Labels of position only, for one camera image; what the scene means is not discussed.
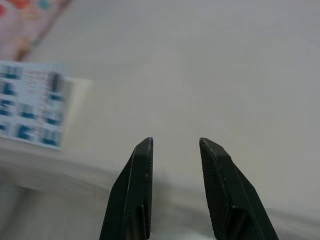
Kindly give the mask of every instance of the white table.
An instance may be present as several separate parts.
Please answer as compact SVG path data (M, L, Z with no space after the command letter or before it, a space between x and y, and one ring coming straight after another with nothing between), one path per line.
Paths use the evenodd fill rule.
M64 150L21 144L31 155L19 154L2 140L11 150L1 158L91 193L110 189L151 136L155 191L204 210L198 141L207 137L266 208L319 219L319 12L312 0L75 0L27 58L67 62L69 76L93 80ZM61 178L43 176L52 171ZM74 176L82 185L69 187Z

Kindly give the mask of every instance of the pink fabric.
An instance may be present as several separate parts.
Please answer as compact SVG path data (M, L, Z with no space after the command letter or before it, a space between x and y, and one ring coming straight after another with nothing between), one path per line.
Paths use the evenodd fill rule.
M18 60L49 29L68 0L0 0L0 60Z

